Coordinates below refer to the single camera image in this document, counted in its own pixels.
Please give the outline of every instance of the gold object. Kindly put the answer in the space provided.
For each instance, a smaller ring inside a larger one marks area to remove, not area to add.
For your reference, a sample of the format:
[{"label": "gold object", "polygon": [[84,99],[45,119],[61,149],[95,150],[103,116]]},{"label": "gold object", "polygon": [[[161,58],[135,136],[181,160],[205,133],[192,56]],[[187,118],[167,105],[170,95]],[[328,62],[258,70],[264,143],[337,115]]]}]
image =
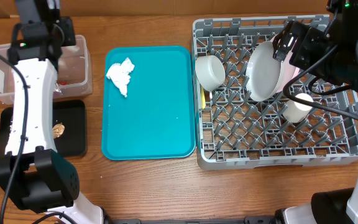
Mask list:
[{"label": "gold object", "polygon": [[63,134],[63,132],[65,131],[65,126],[62,125],[62,123],[56,124],[52,128],[52,131],[53,131],[53,139],[59,138]]}]

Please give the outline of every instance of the white cup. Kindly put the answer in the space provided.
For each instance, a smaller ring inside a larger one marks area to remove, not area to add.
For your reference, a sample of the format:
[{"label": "white cup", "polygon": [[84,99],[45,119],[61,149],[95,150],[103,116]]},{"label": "white cup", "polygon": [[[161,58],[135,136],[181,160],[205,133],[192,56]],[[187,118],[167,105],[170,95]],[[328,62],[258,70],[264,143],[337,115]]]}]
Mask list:
[{"label": "white cup", "polygon": [[201,86],[207,91],[213,91],[224,83],[224,67],[217,56],[198,57],[196,60],[196,76]]},{"label": "white cup", "polygon": [[[312,97],[306,93],[299,93],[295,97],[301,100],[313,102]],[[284,111],[283,116],[287,119],[287,121],[292,123],[298,123],[303,120],[311,110],[311,106],[303,105],[292,100],[289,100],[286,105],[288,108]]]}]

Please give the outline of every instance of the plastic crate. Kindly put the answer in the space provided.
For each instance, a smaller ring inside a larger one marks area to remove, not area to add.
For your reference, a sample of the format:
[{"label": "plastic crate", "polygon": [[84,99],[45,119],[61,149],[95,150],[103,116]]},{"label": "plastic crate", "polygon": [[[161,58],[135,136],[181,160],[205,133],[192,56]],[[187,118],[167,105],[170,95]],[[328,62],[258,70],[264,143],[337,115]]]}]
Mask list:
[{"label": "plastic crate", "polygon": [[[198,19],[193,23],[192,60],[215,55],[226,69],[222,86],[210,93],[201,109],[200,83],[193,77],[196,108],[198,164],[202,169],[250,169],[258,166],[326,166],[358,160],[358,121],[312,109],[298,124],[282,116],[288,98],[283,93],[256,102],[249,98],[247,61],[259,43],[270,40],[288,21],[298,20],[320,30],[328,15]],[[354,91],[331,96],[312,94],[307,75],[291,93],[307,93],[320,103],[358,114]],[[314,84],[319,91],[335,88]]]},{"label": "plastic crate", "polygon": [[[91,57],[85,38],[76,35],[76,45],[62,47],[59,59],[58,81],[61,92],[55,91],[53,98],[81,96],[92,93]],[[7,58],[10,44],[0,45],[0,54]],[[11,105],[14,102],[14,82],[12,68],[0,60],[0,101]]]}]

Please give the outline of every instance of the blue tray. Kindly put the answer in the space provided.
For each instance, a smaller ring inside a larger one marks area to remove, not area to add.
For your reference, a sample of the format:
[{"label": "blue tray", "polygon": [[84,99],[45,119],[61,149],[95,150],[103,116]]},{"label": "blue tray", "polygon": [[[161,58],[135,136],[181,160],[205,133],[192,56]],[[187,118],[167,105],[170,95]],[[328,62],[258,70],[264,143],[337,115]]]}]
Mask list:
[{"label": "blue tray", "polygon": [[127,57],[135,65],[127,98],[104,76],[101,149],[112,160],[189,156],[195,149],[190,53],[180,46],[110,51],[105,74]]}]

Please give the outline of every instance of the white plate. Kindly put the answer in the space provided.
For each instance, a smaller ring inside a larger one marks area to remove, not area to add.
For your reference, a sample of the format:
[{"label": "white plate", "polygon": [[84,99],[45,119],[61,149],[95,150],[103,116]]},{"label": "white plate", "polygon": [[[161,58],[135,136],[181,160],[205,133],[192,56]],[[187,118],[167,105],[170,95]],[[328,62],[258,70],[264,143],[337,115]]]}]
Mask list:
[{"label": "white plate", "polygon": [[281,63],[273,58],[273,51],[273,43],[265,41],[259,44],[248,61],[247,90],[251,91],[250,97],[255,101],[269,99],[282,83]]}]

